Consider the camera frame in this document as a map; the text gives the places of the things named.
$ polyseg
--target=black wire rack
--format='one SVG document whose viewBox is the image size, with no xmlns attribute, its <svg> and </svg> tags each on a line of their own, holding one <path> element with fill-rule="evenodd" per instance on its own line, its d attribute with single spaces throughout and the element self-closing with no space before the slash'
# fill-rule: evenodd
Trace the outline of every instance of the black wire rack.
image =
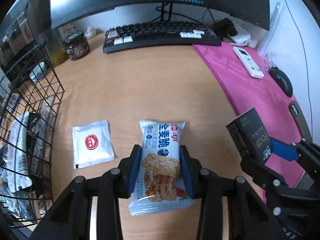
<svg viewBox="0 0 320 240">
<path fill-rule="evenodd" d="M 0 81 L 0 216 L 18 239 L 53 203 L 51 150 L 64 89 L 44 46 L 35 44 Z"/>
</svg>

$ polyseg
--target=white keycap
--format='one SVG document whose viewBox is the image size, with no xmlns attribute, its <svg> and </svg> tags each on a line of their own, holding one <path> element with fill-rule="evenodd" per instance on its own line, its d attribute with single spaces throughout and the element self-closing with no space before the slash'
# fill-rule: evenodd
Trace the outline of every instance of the white keycap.
<svg viewBox="0 0 320 240">
<path fill-rule="evenodd" d="M 202 30 L 193 30 L 194 34 L 204 34 L 204 31 Z"/>
<path fill-rule="evenodd" d="M 128 36 L 128 37 L 124 37 L 123 43 L 132 42 L 132 41 L 133 41 L 132 37 Z"/>
<path fill-rule="evenodd" d="M 118 36 L 117 30 L 109 31 L 107 39 Z"/>
<path fill-rule="evenodd" d="M 118 45 L 118 44 L 122 44 L 122 43 L 123 43 L 123 39 L 117 38 L 117 39 L 115 39 L 115 42 L 113 43 L 113 45 Z"/>
<path fill-rule="evenodd" d="M 194 33 L 188 33 L 188 38 L 195 38 L 195 34 Z"/>
<path fill-rule="evenodd" d="M 180 32 L 180 37 L 187 38 L 188 37 L 188 33 Z"/>
</svg>

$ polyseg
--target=blue gripper pad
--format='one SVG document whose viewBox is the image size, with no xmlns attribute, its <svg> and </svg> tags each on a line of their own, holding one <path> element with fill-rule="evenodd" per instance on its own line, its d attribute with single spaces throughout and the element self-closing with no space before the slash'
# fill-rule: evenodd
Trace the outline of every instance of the blue gripper pad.
<svg viewBox="0 0 320 240">
<path fill-rule="evenodd" d="M 194 191 L 192 187 L 192 177 L 190 174 L 190 169 L 189 169 L 186 157 L 183 154 L 181 148 L 180 148 L 180 164 L 181 164 L 181 174 L 182 174 L 184 187 L 186 188 L 186 192 L 190 196 L 190 198 L 193 198 Z"/>
<path fill-rule="evenodd" d="M 140 167 L 140 160 L 141 160 L 141 153 L 142 153 L 142 149 L 140 146 L 135 145 L 135 147 L 133 148 L 133 152 L 130 155 L 130 162 L 132 164 L 131 166 L 131 171 L 129 172 L 129 176 L 128 176 L 128 187 L 127 187 L 127 193 L 128 196 L 130 196 L 133 191 L 134 191 L 134 187 L 136 185 L 136 180 L 138 177 L 138 172 L 139 172 L 139 167 Z"/>
<path fill-rule="evenodd" d="M 271 138 L 271 144 L 273 146 L 273 154 L 278 155 L 289 162 L 298 160 L 299 156 L 291 145 L 274 138 Z"/>
</svg>

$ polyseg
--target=white duck figurine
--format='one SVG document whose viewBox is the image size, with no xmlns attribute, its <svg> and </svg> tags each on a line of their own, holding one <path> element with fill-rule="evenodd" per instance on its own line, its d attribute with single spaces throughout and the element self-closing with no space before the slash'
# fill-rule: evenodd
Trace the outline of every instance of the white duck figurine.
<svg viewBox="0 0 320 240">
<path fill-rule="evenodd" d="M 87 37 L 87 39 L 90 39 L 94 37 L 97 34 L 96 30 L 93 27 L 88 27 L 87 31 L 84 33 L 84 36 Z"/>
</svg>

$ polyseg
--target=pink mouse pad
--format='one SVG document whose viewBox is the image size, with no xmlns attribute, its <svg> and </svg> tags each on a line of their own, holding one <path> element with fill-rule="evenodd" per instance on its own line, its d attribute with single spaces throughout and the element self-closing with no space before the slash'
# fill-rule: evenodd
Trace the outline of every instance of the pink mouse pad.
<svg viewBox="0 0 320 240">
<path fill-rule="evenodd" d="M 289 111 L 289 103 L 295 97 L 287 97 L 262 65 L 256 51 L 245 47 L 264 74 L 262 79 L 252 78 L 233 47 L 225 42 L 221 47 L 193 45 L 219 81 L 237 115 L 255 107 L 269 136 L 288 144 L 299 142 L 301 135 Z M 303 173 L 295 161 L 288 162 L 275 154 L 271 154 L 266 166 L 284 176 L 289 187 L 294 187 Z"/>
</svg>

